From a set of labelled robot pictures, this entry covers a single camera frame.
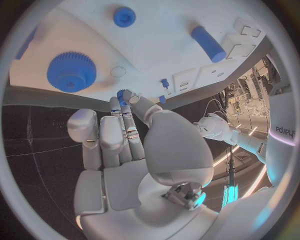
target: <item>white robot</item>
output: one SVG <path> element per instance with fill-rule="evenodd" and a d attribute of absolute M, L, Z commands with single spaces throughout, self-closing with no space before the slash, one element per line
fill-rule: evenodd
<path fill-rule="evenodd" d="M 193 234 L 204 236 L 218 214 L 202 204 L 203 188 L 214 174 L 203 137 L 238 144 L 263 163 L 267 141 L 241 133 L 213 113 L 193 125 L 130 90 L 123 99 L 149 127 L 143 146 L 130 107 L 121 107 L 116 97 L 99 128 L 89 109 L 78 110 L 67 123 L 70 137 L 82 143 L 86 169 L 75 191 L 77 224 L 90 240 L 181 239 L 191 222 L 199 224 Z"/>

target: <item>black floor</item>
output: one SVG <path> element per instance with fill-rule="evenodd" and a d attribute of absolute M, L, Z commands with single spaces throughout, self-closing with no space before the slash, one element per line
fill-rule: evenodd
<path fill-rule="evenodd" d="M 203 116 L 211 98 L 174 110 L 191 122 Z M 217 111 L 214 102 L 208 113 Z M 75 109 L 37 106 L 4 106 L 2 129 L 7 160 L 15 180 L 35 211 L 56 231 L 70 240 L 85 240 L 75 222 L 73 197 L 79 174 L 84 170 L 82 147 L 67 132 L 67 120 Z M 98 112 L 101 117 L 107 113 Z M 142 141 L 148 131 L 135 118 Z M 226 144 L 207 141 L 216 157 Z M 30 234 L 0 199 L 0 239 L 31 240 Z"/>

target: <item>led light strip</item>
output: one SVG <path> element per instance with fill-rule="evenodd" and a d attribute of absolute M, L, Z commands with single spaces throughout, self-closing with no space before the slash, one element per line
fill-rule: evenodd
<path fill-rule="evenodd" d="M 254 131 L 257 129 L 258 127 L 256 126 L 248 135 L 251 136 Z M 232 149 L 232 153 L 234 153 L 236 150 L 238 150 L 240 148 L 240 146 L 236 146 L 234 149 Z M 215 162 L 212 166 L 215 167 L 217 165 L 219 165 L 221 162 L 223 162 L 225 159 L 227 159 L 230 156 L 230 152 L 227 153 L 224 157 L 222 157 L 219 161 Z"/>
<path fill-rule="evenodd" d="M 289 141 L 286 141 L 286 140 L 283 140 L 282 138 L 279 138 L 277 136 L 275 136 L 272 132 L 271 132 L 271 129 L 269 130 L 269 135 L 272 136 L 274 139 L 284 143 L 284 144 L 287 144 L 287 145 L 290 145 L 290 146 L 296 146 L 295 143 L 293 142 L 289 142 Z"/>
<path fill-rule="evenodd" d="M 241 198 L 246 198 L 249 197 L 253 191 L 257 188 L 257 186 L 260 184 L 261 180 L 263 179 L 264 175 L 266 174 L 267 171 L 267 165 L 264 165 L 260 174 L 258 175 L 257 179 L 254 181 L 252 186 L 249 188 L 249 190 L 242 196 Z"/>

